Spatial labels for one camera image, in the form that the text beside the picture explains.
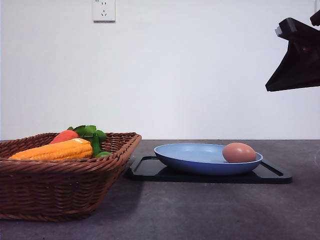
green leaf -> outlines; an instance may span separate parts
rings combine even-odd
[[[94,134],[92,132],[85,132],[83,138],[92,138]]]
[[[95,133],[96,133],[96,134],[98,135],[98,137],[99,137],[99,142],[103,142],[104,140],[106,140],[107,135],[106,135],[103,131],[97,130]]]
[[[95,125],[88,125],[88,126],[85,126],[85,131],[87,133],[95,133],[97,131],[97,127]]]
[[[98,153],[97,155],[95,155],[94,158],[98,159],[98,158],[102,158],[102,157],[109,156],[109,155],[112,155],[112,153],[108,152],[108,151],[102,151],[102,152]]]
[[[80,138],[82,138],[86,133],[86,125],[77,126],[75,129],[73,129]]]
[[[91,146],[92,146],[92,150],[93,150],[92,156],[95,156],[95,155],[101,153],[99,137],[96,133],[93,134],[93,137],[86,138],[86,140],[91,142]]]

gray countertop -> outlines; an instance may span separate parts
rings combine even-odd
[[[249,144],[291,173],[292,183],[152,182],[121,175],[91,217],[0,220],[0,240],[320,239],[320,140],[142,140],[129,164],[163,144],[231,142]]]

brown egg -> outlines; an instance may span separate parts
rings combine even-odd
[[[247,144],[233,142],[226,145],[222,155],[228,163],[245,163],[256,160],[256,152]]]

brown wicker basket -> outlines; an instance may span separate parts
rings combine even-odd
[[[9,160],[48,144],[58,133],[0,143],[0,219],[71,221],[89,217],[125,169],[141,140],[135,132],[107,133],[107,157],[54,161]]]

electrical socket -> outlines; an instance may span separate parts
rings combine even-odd
[[[116,0],[92,0],[92,20],[94,23],[114,23]]]

